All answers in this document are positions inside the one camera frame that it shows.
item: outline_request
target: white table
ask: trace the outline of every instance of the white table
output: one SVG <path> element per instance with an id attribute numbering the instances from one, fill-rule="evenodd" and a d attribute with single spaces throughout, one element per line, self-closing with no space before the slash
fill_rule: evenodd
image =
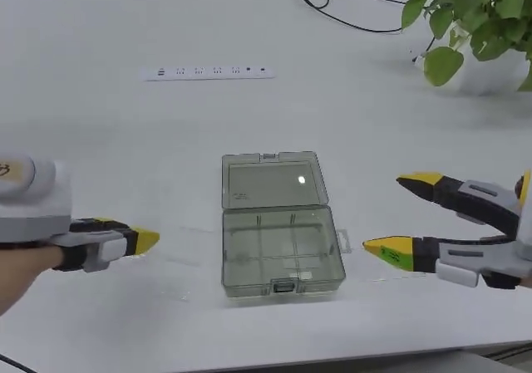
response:
<path id="1" fill-rule="evenodd" d="M 400 8 L 332 0 L 394 27 Z M 532 339 L 532 291 L 401 276 L 360 250 L 390 234 L 493 233 L 409 195 L 441 170 L 513 186 L 530 165 L 530 99 L 439 96 L 409 60 L 423 23 L 373 36 L 299 0 L 0 0 L 3 148 L 73 170 L 77 217 L 160 230 L 143 258 L 50 272 L 0 320 L 0 351 L 42 372 L 266 366 Z M 143 83 L 142 67 L 264 64 L 261 81 Z M 334 297 L 232 303 L 219 285 L 220 158 L 315 150 L 347 281 Z"/>

